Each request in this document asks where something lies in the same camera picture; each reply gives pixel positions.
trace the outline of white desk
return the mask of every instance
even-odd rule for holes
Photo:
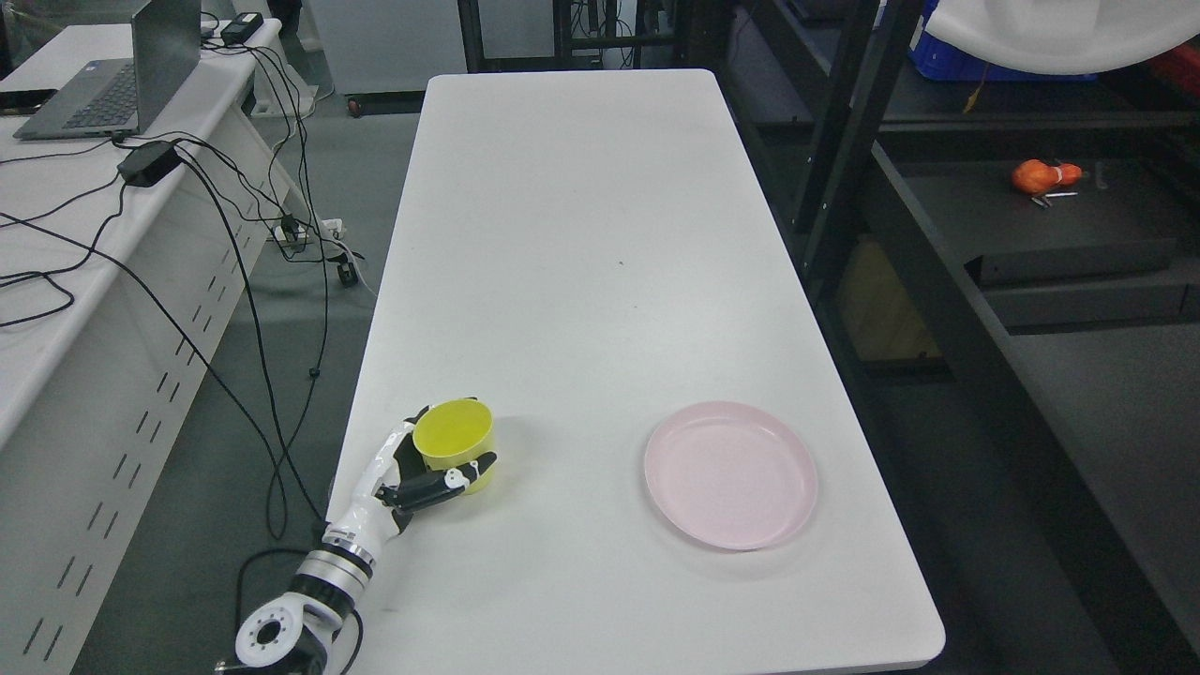
[[[278,28],[268,22],[252,43],[270,43]],[[61,86],[88,60],[131,52],[128,25],[68,28],[0,88]],[[145,136],[200,136],[265,187],[270,150],[239,109],[253,71],[251,55],[205,53]],[[17,142],[12,133],[23,121],[0,119],[0,160],[97,143]],[[0,208],[20,217],[41,214],[103,185],[126,154],[106,147],[76,157],[0,163]],[[257,215],[232,172],[209,153],[199,155],[218,190],[242,214]],[[278,167],[274,174],[289,209],[306,213],[295,185]],[[38,225],[90,241],[103,217],[116,211],[118,190],[86,197]],[[238,247],[253,265],[265,231],[236,214],[230,219]],[[212,356],[242,281],[221,220],[190,171],[126,190],[125,215],[109,225],[100,247],[137,271],[205,357]],[[80,257],[79,249],[19,225],[0,228],[4,273],[53,269]],[[200,359],[115,265],[94,257],[58,281],[74,293],[74,306],[0,329],[2,673],[70,671],[204,376]],[[0,289],[0,316],[28,316],[59,300],[40,282]]]
[[[431,82],[331,513],[398,419],[463,395],[497,414],[497,476],[389,544],[354,673],[848,673],[941,651],[709,73]],[[721,552],[658,515],[646,442],[704,400],[810,448],[820,497],[791,540]]]

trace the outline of orange object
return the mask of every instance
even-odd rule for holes
[[[1074,185],[1082,175],[1084,169],[1075,165],[1052,167],[1039,160],[1028,160],[1013,169],[1013,187],[1026,195],[1040,195],[1051,187]]]

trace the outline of yellow cup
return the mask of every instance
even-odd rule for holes
[[[475,399],[457,399],[434,406],[416,422],[413,443],[432,470],[454,468],[460,464],[496,450],[492,437],[492,411]],[[492,480],[494,467],[467,488],[467,494],[482,490]]]

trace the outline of laptop screen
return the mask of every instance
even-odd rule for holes
[[[150,0],[131,23],[138,130],[145,131],[200,60],[200,0]]]

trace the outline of robotic arm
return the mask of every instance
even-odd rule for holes
[[[325,527],[320,546],[300,563],[288,591],[254,610],[238,629],[236,659],[214,673],[322,675],[335,634],[362,597],[383,545],[413,513],[462,494],[496,461],[494,453],[446,471],[401,480],[398,458],[415,454],[409,418],[388,435],[354,486],[350,506]]]

